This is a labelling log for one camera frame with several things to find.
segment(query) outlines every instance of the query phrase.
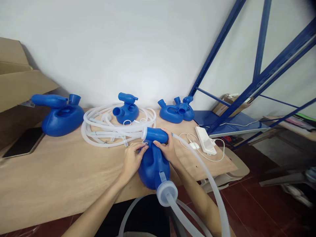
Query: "white plastic tube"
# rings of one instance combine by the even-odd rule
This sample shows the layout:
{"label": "white plastic tube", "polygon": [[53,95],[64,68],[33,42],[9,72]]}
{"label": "white plastic tube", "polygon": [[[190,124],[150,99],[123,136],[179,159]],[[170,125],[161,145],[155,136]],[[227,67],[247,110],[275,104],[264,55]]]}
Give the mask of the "white plastic tube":
{"label": "white plastic tube", "polygon": [[197,230],[197,228],[189,221],[189,219],[181,211],[180,207],[176,204],[172,195],[169,193],[166,195],[166,198],[173,212],[176,214],[177,218],[183,224],[183,226],[187,229],[187,231],[194,237],[195,236],[203,237],[203,235]]}
{"label": "white plastic tube", "polygon": [[230,237],[230,228],[229,228],[228,217],[227,217],[227,213],[225,210],[224,202],[222,200],[221,194],[217,188],[217,185],[216,185],[210,171],[208,170],[208,168],[206,167],[206,165],[202,161],[201,157],[196,153],[196,151],[184,139],[182,139],[181,137],[179,137],[176,134],[173,134],[173,137],[175,139],[181,141],[181,143],[183,143],[187,148],[189,148],[192,151],[192,153],[195,155],[197,160],[199,161],[200,165],[202,166],[202,168],[203,168],[203,170],[204,170],[204,172],[205,172],[205,174],[206,174],[206,176],[211,184],[211,187],[213,189],[215,199],[217,202],[217,206],[219,209],[220,218],[221,218],[221,227],[222,227],[222,237]]}
{"label": "white plastic tube", "polygon": [[132,204],[129,206],[129,208],[127,209],[124,217],[123,217],[123,220],[122,220],[122,223],[121,223],[121,226],[119,227],[119,232],[118,232],[118,237],[123,237],[123,234],[124,234],[124,228],[125,228],[125,225],[126,225],[126,222],[127,222],[127,219],[129,217],[129,214],[131,214],[133,208],[135,207],[135,205],[138,203],[139,200],[141,200],[143,197],[139,197],[139,198],[136,198]]}
{"label": "white plastic tube", "polygon": [[[196,228],[195,226],[187,219],[187,217],[183,214],[183,212],[180,210],[180,208],[178,207],[178,205],[175,203],[173,197],[171,196],[170,194],[170,197],[171,197],[171,202],[172,202],[172,210],[174,211],[174,213],[177,215],[178,219],[180,220],[181,218],[181,223],[183,223],[183,221],[185,222],[185,228],[189,231],[189,233],[192,235],[192,236],[203,236]],[[127,222],[127,219],[129,217],[129,215],[131,214],[133,208],[135,207],[135,205],[142,199],[143,197],[139,197],[139,198],[136,198],[132,204],[129,206],[128,210],[126,211],[124,217],[123,217],[123,220],[122,220],[122,223],[120,225],[120,228],[119,228],[119,232],[118,232],[118,237],[123,237],[124,235],[124,229],[125,229],[125,225],[126,225],[126,222]],[[181,207],[183,207],[195,220],[196,222],[199,224],[199,226],[202,228],[202,230],[204,231],[205,233],[205,236],[206,237],[212,237],[210,231],[208,230],[208,228],[204,225],[204,223],[201,221],[201,219],[186,205],[184,204],[183,202],[181,202],[179,199],[177,199],[176,201]]]}
{"label": "white plastic tube", "polygon": [[194,213],[186,204],[181,202],[179,199],[176,201],[177,204],[179,204],[184,210],[186,210],[198,223],[198,225],[202,228],[203,232],[205,233],[206,237],[213,237],[209,229],[204,225],[204,223],[201,221],[201,219],[197,216],[197,214]]}
{"label": "white plastic tube", "polygon": [[[127,144],[132,140],[141,138],[144,127],[156,127],[156,112],[151,108],[139,108],[139,111],[145,114],[145,118],[139,123],[132,123],[131,125],[114,125],[110,122],[111,116],[109,113],[117,106],[123,104],[114,104],[107,106],[100,106],[90,109],[83,116],[83,123],[81,125],[81,135],[83,139],[93,146],[98,147],[114,147],[122,144]],[[98,115],[101,116],[101,120],[96,120]],[[99,127],[104,130],[98,132],[92,132],[91,126]],[[111,138],[113,141],[115,138],[122,138],[122,141],[108,144],[102,141],[100,138]]]}

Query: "cable cord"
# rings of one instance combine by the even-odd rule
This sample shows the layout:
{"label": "cable cord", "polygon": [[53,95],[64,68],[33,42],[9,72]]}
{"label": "cable cord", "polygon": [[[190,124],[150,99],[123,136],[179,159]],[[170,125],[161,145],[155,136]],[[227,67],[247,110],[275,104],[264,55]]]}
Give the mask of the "cable cord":
{"label": "cable cord", "polygon": [[[201,147],[200,141],[198,140],[198,138],[197,138],[194,134],[192,134],[192,133],[181,133],[181,134],[179,135],[179,137],[180,137],[182,134],[186,134],[186,135],[187,135],[187,139],[189,140],[190,143],[194,143],[194,142],[195,142],[195,141],[194,141],[194,138],[193,138],[193,136],[194,136],[194,137],[197,139],[197,141],[198,141],[199,147]],[[207,159],[207,160],[209,160],[209,161],[213,161],[213,162],[219,162],[219,161],[222,161],[222,160],[224,159],[224,156],[225,156],[225,153],[224,153],[224,151],[225,151],[225,142],[224,142],[222,139],[218,139],[218,138],[216,138],[216,139],[214,139],[214,140],[221,140],[221,141],[223,142],[223,145],[224,145],[224,146],[223,146],[223,156],[222,156],[222,158],[221,158],[220,160],[216,160],[216,161],[215,161],[215,160],[211,160],[211,159],[205,157],[205,156],[200,152],[200,150],[197,149],[197,147],[195,147],[195,149],[196,149],[205,159]]]}
{"label": "cable cord", "polygon": [[247,127],[248,125],[250,125],[250,124],[252,124],[252,123],[255,123],[255,122],[258,122],[258,120],[254,121],[254,122],[251,122],[251,123],[248,123],[247,125],[240,125],[240,124],[234,124],[234,123],[222,123],[220,126],[222,126],[222,125],[224,125],[224,124],[229,124],[229,125]]}

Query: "shelf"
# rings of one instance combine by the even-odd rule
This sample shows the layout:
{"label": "shelf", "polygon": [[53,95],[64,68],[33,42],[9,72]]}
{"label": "shelf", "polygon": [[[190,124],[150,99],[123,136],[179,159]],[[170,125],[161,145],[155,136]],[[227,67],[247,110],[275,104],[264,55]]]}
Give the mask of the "shelf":
{"label": "shelf", "polygon": [[[195,110],[194,121],[199,125],[206,125],[214,123],[219,116],[209,110]],[[233,123],[246,125],[248,123],[254,122],[255,120],[248,115],[240,112],[232,118],[227,118],[223,123]],[[211,138],[229,136],[229,135],[237,135],[251,132],[264,132],[269,130],[270,127],[260,123],[255,122],[249,124],[247,127],[241,127],[236,125],[224,124],[222,126],[217,127],[210,135]]]}

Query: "cardboard box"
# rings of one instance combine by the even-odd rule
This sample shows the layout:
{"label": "cardboard box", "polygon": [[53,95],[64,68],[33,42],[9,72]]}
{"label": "cardboard box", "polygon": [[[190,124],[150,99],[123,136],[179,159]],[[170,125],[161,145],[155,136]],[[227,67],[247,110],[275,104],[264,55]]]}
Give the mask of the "cardboard box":
{"label": "cardboard box", "polygon": [[19,41],[0,37],[0,149],[41,122],[49,112],[46,107],[19,104],[34,94],[58,87],[40,71],[33,70]]}
{"label": "cardboard box", "polygon": [[[232,104],[236,99],[238,98],[238,96],[233,97],[233,99],[230,99],[228,97],[228,94],[225,94],[222,97],[222,100],[224,100],[225,102]],[[243,103],[238,109],[236,109],[229,117],[234,117],[236,114],[240,113],[242,110],[244,110],[245,108],[248,108],[251,105],[251,101],[248,103]],[[213,109],[213,113],[215,113],[218,116],[221,116],[226,110],[228,109],[228,107],[222,103],[218,103],[218,105],[215,107],[215,109]]]}

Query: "blue metal shelf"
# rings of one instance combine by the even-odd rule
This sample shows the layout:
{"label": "blue metal shelf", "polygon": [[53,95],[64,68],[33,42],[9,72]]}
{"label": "blue metal shelf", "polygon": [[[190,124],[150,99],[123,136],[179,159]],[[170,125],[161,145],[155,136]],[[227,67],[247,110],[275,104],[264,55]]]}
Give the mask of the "blue metal shelf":
{"label": "blue metal shelf", "polygon": [[[195,110],[194,113],[195,113],[194,121],[200,125],[212,124],[219,118],[218,115],[213,113],[213,111],[209,111],[209,110]],[[223,123],[247,125],[254,121],[255,119],[240,112],[234,117],[225,119]],[[215,137],[237,135],[237,134],[244,134],[244,133],[251,133],[251,132],[265,132],[268,129],[270,129],[269,126],[266,126],[263,123],[260,123],[259,121],[249,124],[247,127],[224,124],[224,125],[218,126],[209,135],[211,138],[215,138]]]}
{"label": "blue metal shelf", "polygon": [[[233,6],[220,34],[218,35],[215,44],[213,45],[209,56],[207,57],[201,72],[199,73],[189,95],[194,96],[196,91],[200,91],[205,95],[219,101],[220,103],[225,104],[228,108],[225,112],[219,117],[214,114],[212,111],[195,111],[196,115],[194,120],[201,125],[201,127],[205,127],[207,133],[210,137],[220,137],[227,135],[236,135],[242,133],[249,132],[258,132],[251,138],[245,140],[243,143],[238,146],[233,146],[234,148],[238,148],[243,145],[247,141],[259,136],[264,131],[268,130],[271,127],[274,127],[278,123],[284,121],[286,118],[292,116],[293,114],[299,112],[300,110],[306,108],[312,103],[316,102],[316,98],[307,102],[306,104],[298,107],[295,105],[288,104],[286,102],[276,100],[264,95],[261,95],[264,90],[266,90],[276,79],[278,79],[284,72],[286,72],[294,63],[296,63],[302,56],[305,55],[312,47],[316,45],[316,17],[292,40],[291,43],[263,70],[261,71],[261,63],[263,57],[264,44],[267,34],[267,27],[269,22],[269,14],[271,8],[271,0],[265,0],[262,17],[261,17],[261,25],[260,25],[260,33],[258,39],[257,46],[257,54],[255,58],[255,66],[253,72],[253,80],[251,84],[244,90],[244,92],[232,103],[228,104],[224,102],[222,99],[212,95],[211,93],[199,88],[207,70],[209,69],[212,61],[214,60],[220,46],[222,45],[225,37],[227,36],[229,30],[231,29],[234,21],[236,20],[240,10],[242,9],[246,0],[236,0],[235,5]],[[238,109],[249,97],[253,97],[254,99],[258,96],[265,97],[267,99],[274,100],[276,102],[292,106],[296,108],[296,110],[291,113],[285,115],[283,118],[279,119],[269,127],[256,122],[248,125],[247,127],[235,126],[235,125],[221,125],[223,123],[234,123],[239,125],[246,125],[250,122],[255,121],[253,118],[245,115],[244,113],[239,113],[236,116],[229,118],[229,116]]]}

